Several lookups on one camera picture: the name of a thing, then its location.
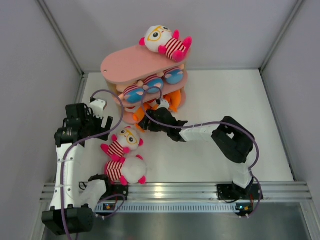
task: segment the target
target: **pink shelf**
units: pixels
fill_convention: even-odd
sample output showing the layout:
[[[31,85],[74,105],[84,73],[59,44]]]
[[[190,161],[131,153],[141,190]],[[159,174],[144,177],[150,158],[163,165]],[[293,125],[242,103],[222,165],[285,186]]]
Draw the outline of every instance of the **pink shelf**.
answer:
[[[179,105],[179,108],[181,108],[185,104],[186,99],[187,99],[186,92],[184,90],[182,90],[181,91],[181,103]],[[137,122],[134,120],[133,115],[134,114],[132,112],[125,111],[124,116],[123,116],[123,121],[129,125],[136,124]]]
[[[179,89],[182,89],[186,84],[187,84],[187,81],[188,81],[188,73],[187,71],[184,71],[183,73],[183,79],[177,83],[177,84],[168,84],[165,80],[164,80],[164,84],[163,84],[163,89],[162,89],[162,95],[166,95],[166,94],[169,94],[169,93],[172,93],[174,91],[177,91]],[[160,97],[160,93],[154,93],[154,94],[147,94],[143,100],[143,102],[148,102],[152,99],[156,99],[156,98],[159,98]],[[114,96],[113,96],[113,99],[115,101],[116,104],[120,105],[118,99],[116,99]],[[136,102],[136,103],[129,103],[127,102],[126,100],[123,100],[122,101],[123,103],[123,106],[125,108],[130,108],[130,107],[135,107],[135,106],[138,106],[141,104],[141,102]]]
[[[189,55],[190,50],[183,61],[175,62],[145,46],[135,45],[107,56],[101,64],[101,73],[109,83],[128,84],[179,66],[187,61]]]

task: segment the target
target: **striped fabric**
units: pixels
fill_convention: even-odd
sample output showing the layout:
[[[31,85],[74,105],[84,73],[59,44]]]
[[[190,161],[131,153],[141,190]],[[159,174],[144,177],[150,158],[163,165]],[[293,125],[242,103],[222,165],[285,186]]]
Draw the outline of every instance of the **striped fabric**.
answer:
[[[174,71],[174,70],[181,70],[181,69],[180,69],[180,67],[175,66],[175,67],[173,67],[173,68],[170,68],[170,69],[164,70],[164,71],[163,71],[164,76],[166,76],[168,73],[170,73],[171,71]]]
[[[105,174],[107,174],[109,176],[109,179],[114,182],[114,181],[118,181],[122,174],[121,174],[121,168],[124,164],[121,162],[116,162],[116,161],[109,161],[106,164],[106,172]]]
[[[158,75],[153,74],[153,75],[151,75],[151,76],[148,76],[148,77],[143,81],[143,83],[144,83],[145,85],[147,85],[148,83],[150,83],[150,82],[153,81],[154,79],[159,79]]]
[[[176,39],[176,38],[171,38],[165,45],[166,47],[166,52],[165,55],[173,60],[172,56],[175,51],[180,50],[184,52],[186,50],[186,47],[183,45],[182,41]]]
[[[117,155],[119,158],[122,158],[125,153],[124,153],[124,148],[118,143],[118,141],[114,141],[108,148],[107,154],[109,156],[112,155]]]
[[[130,92],[132,92],[133,90],[136,90],[136,89],[140,89],[140,87],[136,84],[133,84],[131,86],[128,86],[124,91],[123,91],[123,96],[129,94]]]

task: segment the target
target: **metal floor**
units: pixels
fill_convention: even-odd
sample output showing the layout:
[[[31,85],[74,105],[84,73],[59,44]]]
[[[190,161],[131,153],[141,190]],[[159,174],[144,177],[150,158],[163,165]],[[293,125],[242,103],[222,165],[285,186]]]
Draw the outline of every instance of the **metal floor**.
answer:
[[[250,219],[235,214],[125,213],[103,221],[78,240],[310,240],[300,205],[264,203]],[[42,240],[66,240],[45,230]]]

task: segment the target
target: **white tabletop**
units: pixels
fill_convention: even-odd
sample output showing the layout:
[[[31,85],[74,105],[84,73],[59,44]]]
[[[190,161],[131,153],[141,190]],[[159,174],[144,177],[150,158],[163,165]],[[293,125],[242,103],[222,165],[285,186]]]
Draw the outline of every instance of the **white tabletop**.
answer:
[[[175,117],[191,124],[220,121],[231,116],[248,129],[260,148],[260,159],[253,173],[263,182],[293,181],[293,176],[277,130],[274,116],[258,70],[188,71],[186,102]],[[90,73],[83,94],[90,96],[99,89],[108,89],[101,73]],[[112,116],[113,126],[120,118],[118,107],[108,93],[97,97],[108,101],[105,120]],[[227,159],[212,142],[174,142],[163,132],[141,133],[144,145],[133,155],[143,156],[148,182],[230,182]],[[102,140],[86,143],[81,181],[102,174],[107,155],[100,149]],[[255,158],[252,151],[250,158]]]

